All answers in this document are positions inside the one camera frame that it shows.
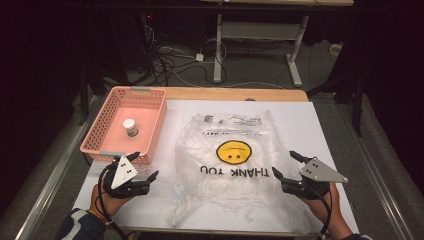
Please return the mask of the person's left hand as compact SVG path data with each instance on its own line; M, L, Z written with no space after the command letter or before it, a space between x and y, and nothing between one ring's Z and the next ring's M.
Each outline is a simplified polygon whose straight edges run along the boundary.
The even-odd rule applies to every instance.
M129 201L130 198L113 198L105 191L102 191L102 197L99 197L98 185L95 185L92 190L91 204L88 212L105 223L105 214L108 214L110 217L114 216Z

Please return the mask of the pink perforated plastic basket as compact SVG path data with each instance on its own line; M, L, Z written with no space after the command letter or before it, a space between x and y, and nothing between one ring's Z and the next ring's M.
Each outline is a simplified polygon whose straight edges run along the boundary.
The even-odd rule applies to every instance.
M94 160L139 152L134 164L150 165L167 111L166 90L113 87L80 150Z

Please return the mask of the white table mat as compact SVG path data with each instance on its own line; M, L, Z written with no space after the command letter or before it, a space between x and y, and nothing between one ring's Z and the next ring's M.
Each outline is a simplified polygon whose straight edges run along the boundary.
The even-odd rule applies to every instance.
M169 100L160 133L153 164L143 169L158 171L146 196L140 196L123 206L115 216L119 226L125 229L195 232L233 235L302 235L317 233L322 223L297 197L281 190L272 170L264 183L268 196L277 197L277 203L252 203L240 205L234 212L213 199L201 201L177 225L169 223L171 206L177 202L173 190L177 176L177 139L182 135L195 114L238 114L254 116L269 111L283 142L284 154L274 166L289 178L298 179L301 164L289 156L294 150L302 155L316 156L330 168L335 167L315 107L311 102L258 102L258 101L206 101Z

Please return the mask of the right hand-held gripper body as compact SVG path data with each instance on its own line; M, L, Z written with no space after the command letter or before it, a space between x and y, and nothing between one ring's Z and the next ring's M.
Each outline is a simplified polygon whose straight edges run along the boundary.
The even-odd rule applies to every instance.
M300 180L281 177L281 187L285 193L308 200L317 200L330 191L330 183L347 183L348 178L332 169L317 157L295 157L304 163L299 170Z

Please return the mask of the clear smiley-print plastic bag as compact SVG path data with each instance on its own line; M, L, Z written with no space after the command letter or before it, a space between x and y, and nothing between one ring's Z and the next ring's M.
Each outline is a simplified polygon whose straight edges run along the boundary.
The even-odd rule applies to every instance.
M271 209L289 231L312 230L306 206L285 194L273 171L298 179L298 166L269 111L257 115L192 116L175 147L174 203L168 222L178 226L204 203L215 203L245 223L256 207Z

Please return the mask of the person's right hand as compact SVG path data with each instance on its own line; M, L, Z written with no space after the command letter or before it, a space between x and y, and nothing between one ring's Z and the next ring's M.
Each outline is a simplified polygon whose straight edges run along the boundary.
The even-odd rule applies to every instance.
M323 197L323 200L308 200L302 198L302 201L322 223L327 221L328 209L330 209L331 217L328 227L335 225L336 222L342 218L339 192L334 183L330 184L330 192Z

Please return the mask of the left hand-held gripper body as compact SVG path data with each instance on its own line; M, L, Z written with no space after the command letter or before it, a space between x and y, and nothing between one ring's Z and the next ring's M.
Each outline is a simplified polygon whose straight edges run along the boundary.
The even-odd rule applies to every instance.
M112 198L125 199L149 193L149 180L133 181L138 172L132 165L131 160L132 157L122 155L119 160L114 160L109 165L103 180L103 187Z

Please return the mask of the metal floor rail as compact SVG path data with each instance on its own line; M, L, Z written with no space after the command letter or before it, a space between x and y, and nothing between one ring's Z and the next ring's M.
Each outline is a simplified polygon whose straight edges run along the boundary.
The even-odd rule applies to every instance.
M87 115L77 112L36 166L19 195L25 221L13 240L49 240L56 234L87 175L79 148L103 102L103 97L90 97Z
M351 108L341 105L339 111L359 148L362 166L383 216L389 222L389 229L394 231L395 240L418 240L420 222L415 219L415 211L421 211L421 192L398 158L372 108L365 106L363 109L361 135L353 128Z

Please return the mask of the white metal desk frame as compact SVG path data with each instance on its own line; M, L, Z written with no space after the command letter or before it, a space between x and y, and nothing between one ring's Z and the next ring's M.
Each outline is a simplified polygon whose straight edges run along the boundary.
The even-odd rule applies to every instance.
M276 10L278 7L305 7L307 10L313 7L351 7L354 0L202 0L213 3L216 7L236 6L246 7L248 4L259 7L270 7ZM300 49L301 41L307 28L309 14L303 14L300 21L296 23L267 23L259 20L233 20L228 21L223 18L222 13L217 14L216 26L216 50L214 57L213 82L222 83L224 77L223 60L225 59L227 48L224 39L250 39L250 40L277 40L293 41L292 52L285 55L291 79L295 87L303 85L297 66L296 57Z

